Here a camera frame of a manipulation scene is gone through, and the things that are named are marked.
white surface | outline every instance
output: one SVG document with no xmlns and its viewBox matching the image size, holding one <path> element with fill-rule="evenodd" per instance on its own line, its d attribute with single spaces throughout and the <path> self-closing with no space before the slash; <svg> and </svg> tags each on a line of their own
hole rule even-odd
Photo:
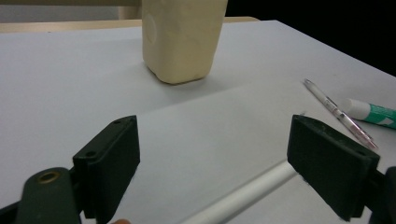
<svg viewBox="0 0 396 224">
<path fill-rule="evenodd" d="M 114 119 L 137 115 L 141 164 L 115 218 L 179 223 L 286 159 L 293 114 L 353 138 L 302 84 L 395 108 L 396 78 L 278 21 L 224 24 L 208 77 L 161 83 L 143 63 L 141 28 L 0 35 L 0 207 Z M 396 132 L 360 122 L 396 161 Z M 351 223 L 367 223 L 362 219 Z M 229 223 L 343 223 L 301 179 Z"/>
</svg>

white cylinder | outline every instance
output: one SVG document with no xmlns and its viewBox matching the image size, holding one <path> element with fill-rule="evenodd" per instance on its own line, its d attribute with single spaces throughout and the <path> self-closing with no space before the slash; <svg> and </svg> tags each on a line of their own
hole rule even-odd
<svg viewBox="0 0 396 224">
<path fill-rule="evenodd" d="M 231 192 L 182 224 L 218 224 L 228 217 L 246 209 L 257 200 L 277 189 L 297 173 L 287 161 L 282 161 L 262 175 Z"/>
</svg>

wooden table edge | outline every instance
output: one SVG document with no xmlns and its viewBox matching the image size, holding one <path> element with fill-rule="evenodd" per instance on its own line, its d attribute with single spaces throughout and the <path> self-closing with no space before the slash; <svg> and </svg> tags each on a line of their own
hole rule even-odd
<svg viewBox="0 0 396 224">
<path fill-rule="evenodd" d="M 253 17 L 225 17 L 224 22 L 258 21 Z M 61 32 L 73 30 L 138 27 L 142 20 L 119 21 L 55 21 L 0 23 L 0 33 Z"/>
</svg>

